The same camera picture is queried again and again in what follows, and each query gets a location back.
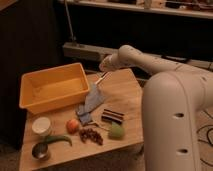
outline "cable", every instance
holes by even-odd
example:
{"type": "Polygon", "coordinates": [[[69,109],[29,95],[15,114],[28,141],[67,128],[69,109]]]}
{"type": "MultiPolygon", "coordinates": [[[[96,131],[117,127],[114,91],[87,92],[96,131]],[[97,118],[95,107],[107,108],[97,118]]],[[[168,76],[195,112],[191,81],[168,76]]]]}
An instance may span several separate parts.
{"type": "MultiPolygon", "coordinates": [[[[209,128],[208,131],[206,132],[206,138],[207,138],[207,141],[206,140],[202,140],[202,139],[198,139],[199,142],[202,142],[202,143],[205,143],[205,144],[208,144],[210,145],[211,147],[213,147],[213,142],[210,138],[210,132],[213,131],[213,125],[204,125],[202,126],[201,128],[199,128],[197,130],[197,133],[199,133],[201,130],[203,130],[204,128],[207,128],[207,127],[212,127],[212,128],[209,128]]],[[[207,162],[206,160],[204,160],[203,158],[200,158],[200,160],[206,164],[207,166],[209,167],[213,167],[213,163],[209,163],[207,162]]]]}
{"type": "Polygon", "coordinates": [[[68,8],[68,5],[67,5],[67,0],[64,0],[64,6],[65,6],[65,10],[66,10],[68,25],[69,25],[70,38],[71,38],[72,42],[75,42],[76,38],[75,38],[74,33],[73,33],[73,28],[72,28],[72,23],[71,23],[69,8],[68,8]]]}
{"type": "Polygon", "coordinates": [[[212,142],[212,140],[211,140],[211,138],[210,138],[210,132],[211,132],[211,131],[213,131],[213,128],[210,128],[210,129],[206,132],[206,138],[207,138],[209,144],[213,147],[213,142],[212,142]]]}
{"type": "Polygon", "coordinates": [[[208,112],[206,109],[204,109],[203,112],[204,112],[208,117],[210,117],[211,119],[213,119],[213,116],[212,116],[211,114],[209,114],[209,112],[208,112]]]}

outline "white cup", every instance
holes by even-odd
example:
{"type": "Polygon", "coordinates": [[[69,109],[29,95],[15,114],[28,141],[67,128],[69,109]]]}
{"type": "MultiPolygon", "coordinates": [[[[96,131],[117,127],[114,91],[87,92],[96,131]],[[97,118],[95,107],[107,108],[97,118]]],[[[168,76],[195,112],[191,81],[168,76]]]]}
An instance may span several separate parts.
{"type": "Polygon", "coordinates": [[[51,133],[51,122],[47,117],[39,117],[32,124],[32,130],[35,134],[45,137],[51,133]]]}

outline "brown food item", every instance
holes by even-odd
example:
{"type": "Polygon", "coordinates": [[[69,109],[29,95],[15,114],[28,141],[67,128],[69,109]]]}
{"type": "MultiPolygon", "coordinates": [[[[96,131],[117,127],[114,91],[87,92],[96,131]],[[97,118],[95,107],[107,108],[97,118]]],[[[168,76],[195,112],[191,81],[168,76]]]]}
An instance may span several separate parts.
{"type": "Polygon", "coordinates": [[[81,129],[79,131],[79,135],[81,138],[82,142],[86,142],[87,139],[90,139],[91,141],[97,143],[98,145],[103,145],[103,138],[101,135],[97,132],[94,131],[93,129],[81,129]]]}

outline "small chocolate bar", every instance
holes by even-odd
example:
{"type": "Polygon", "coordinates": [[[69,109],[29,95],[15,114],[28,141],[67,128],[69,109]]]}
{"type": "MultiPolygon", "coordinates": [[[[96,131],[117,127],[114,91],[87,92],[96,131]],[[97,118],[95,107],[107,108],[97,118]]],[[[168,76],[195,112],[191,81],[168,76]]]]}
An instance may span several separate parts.
{"type": "Polygon", "coordinates": [[[110,123],[116,122],[118,124],[122,124],[124,120],[123,117],[124,117],[123,113],[118,113],[108,109],[104,109],[101,115],[101,120],[105,122],[110,122],[110,123]]]}

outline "floor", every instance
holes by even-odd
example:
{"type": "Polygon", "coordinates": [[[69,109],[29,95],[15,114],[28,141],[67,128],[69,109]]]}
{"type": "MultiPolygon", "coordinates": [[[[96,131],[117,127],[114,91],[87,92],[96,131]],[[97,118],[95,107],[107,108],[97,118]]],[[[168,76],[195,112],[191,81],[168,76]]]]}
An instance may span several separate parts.
{"type": "MultiPolygon", "coordinates": [[[[206,132],[213,128],[213,107],[196,115],[197,129],[204,127],[198,132],[198,138],[206,140],[206,132]]],[[[199,142],[200,154],[204,162],[213,164],[213,147],[209,144],[199,142]]],[[[119,149],[116,151],[75,160],[69,163],[53,166],[41,171],[145,171],[144,155],[140,155],[141,144],[119,149]]],[[[20,151],[0,144],[0,171],[18,171],[20,151]]],[[[213,166],[202,163],[202,171],[213,171],[213,166]]]]}

